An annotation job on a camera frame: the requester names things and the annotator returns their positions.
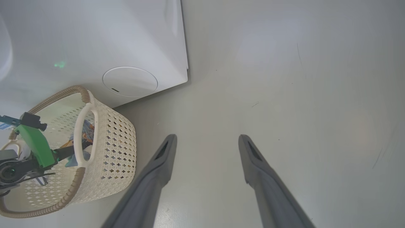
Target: cloth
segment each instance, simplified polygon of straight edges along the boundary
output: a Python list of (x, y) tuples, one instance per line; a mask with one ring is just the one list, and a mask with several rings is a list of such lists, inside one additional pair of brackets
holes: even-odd
[[(84, 120), (83, 123), (83, 129), (82, 129), (82, 138), (81, 138), (81, 143), (83, 142), (93, 142), (94, 139), (94, 126), (87, 120)], [(64, 145), (61, 146), (67, 147), (67, 146), (73, 146), (73, 134), (70, 135), (69, 141), (65, 143)], [(90, 159), (90, 153), (83, 150), (83, 157), (86, 161)], [(67, 158), (68, 163), (66, 163), (65, 167), (73, 167), (77, 166), (77, 160), (76, 156), (73, 154), (70, 157)]]

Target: metal part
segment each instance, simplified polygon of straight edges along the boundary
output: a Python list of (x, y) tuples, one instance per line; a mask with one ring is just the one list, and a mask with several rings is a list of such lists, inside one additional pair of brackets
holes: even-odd
[(19, 163), (22, 163), (22, 161), (10, 160), (0, 164), (0, 185), (18, 182), (26, 176), (26, 173), (22, 174), (14, 168)]
[(38, 183), (39, 183), (41, 186), (45, 186), (45, 185), (48, 184), (48, 179), (47, 179), (45, 176), (36, 177), (35, 180), (38, 181)]
[(246, 183), (256, 193), (264, 228), (315, 228), (293, 195), (247, 135), (239, 137)]
[(167, 136), (105, 221), (103, 228), (153, 227), (160, 192), (172, 175), (176, 147), (177, 136)]

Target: perforated basket wall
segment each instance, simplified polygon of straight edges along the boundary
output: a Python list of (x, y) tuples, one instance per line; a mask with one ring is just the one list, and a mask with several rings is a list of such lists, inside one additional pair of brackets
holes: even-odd
[[(98, 122), (95, 159), (86, 168), (83, 181), (71, 203), (81, 203), (103, 198), (125, 189), (132, 181), (136, 164), (136, 137), (132, 123), (124, 116), (96, 100), (91, 94), (91, 103), (96, 106), (98, 119), (90, 113), (86, 119)], [(47, 123), (44, 132), (51, 149), (68, 142), (73, 133), (78, 114), (85, 106), (80, 93), (63, 98), (37, 113), (42, 123)], [(66, 168), (66, 160), (48, 172), (48, 184), (40, 186), (34, 180), (26, 181), (11, 191), (6, 205), (17, 211), (45, 208), (57, 203), (72, 184), (77, 167)]]

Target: woven rim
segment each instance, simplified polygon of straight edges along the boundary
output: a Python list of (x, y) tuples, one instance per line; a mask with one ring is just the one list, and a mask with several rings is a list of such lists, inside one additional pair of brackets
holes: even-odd
[[(66, 88), (49, 98), (45, 99), (41, 103), (39, 103), (37, 106), (33, 107), (28, 113), (35, 114), (42, 110), (43, 108), (47, 107), (48, 105), (55, 103), (59, 101), (62, 98), (68, 97), (74, 93), (81, 93), (81, 99), (84, 103), (89, 103), (90, 102), (90, 94), (89, 92), (82, 86), (71, 86), (69, 88)], [(10, 134), (9, 139), (10, 140), (15, 140), (17, 135), (15, 134), (15, 131), (13, 130)], [(46, 215), (50, 214), (52, 212), (58, 211), (66, 205), (68, 205), (73, 197), (76, 195), (77, 191), (79, 190), (80, 184), (83, 180), (84, 173), (85, 173), (86, 168), (78, 168), (76, 170), (75, 177), (72, 181), (72, 184), (70, 185), (70, 188), (66, 192), (65, 196), (56, 204), (39, 209), (39, 210), (34, 210), (34, 211), (10, 211), (6, 208), (6, 205), (4, 203), (3, 197), (0, 197), (0, 215), (3, 215), (5, 217), (10, 217), (10, 218), (30, 218), (30, 217), (36, 217), (36, 216), (41, 216), (41, 215)]]

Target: scratch mark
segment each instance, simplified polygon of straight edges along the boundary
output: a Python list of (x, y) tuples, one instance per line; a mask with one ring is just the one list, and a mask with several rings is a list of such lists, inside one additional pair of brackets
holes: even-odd
[(378, 159), (379, 159), (379, 157), (381, 155), (382, 149), (383, 149), (383, 147), (381, 147), (380, 153), (378, 154), (377, 161), (378, 161)]
[(303, 69), (305, 78), (307, 78), (307, 74), (305, 73), (303, 62), (301, 61), (301, 55), (300, 55), (300, 49), (298, 48), (298, 43), (297, 43), (297, 51), (298, 51), (298, 57), (300, 58), (301, 68)]
[(392, 143), (393, 137), (394, 137), (394, 135), (396, 134), (396, 132), (397, 132), (397, 130), (398, 130), (398, 125), (399, 125), (399, 122), (396, 124), (394, 130), (393, 130), (392, 133), (391, 133), (390, 139), (388, 140), (387, 148), (385, 148), (385, 151), (384, 151), (384, 153), (382, 154), (383, 157), (384, 157), (385, 153), (387, 152), (388, 148), (390, 147), (390, 145), (391, 145), (391, 143)]

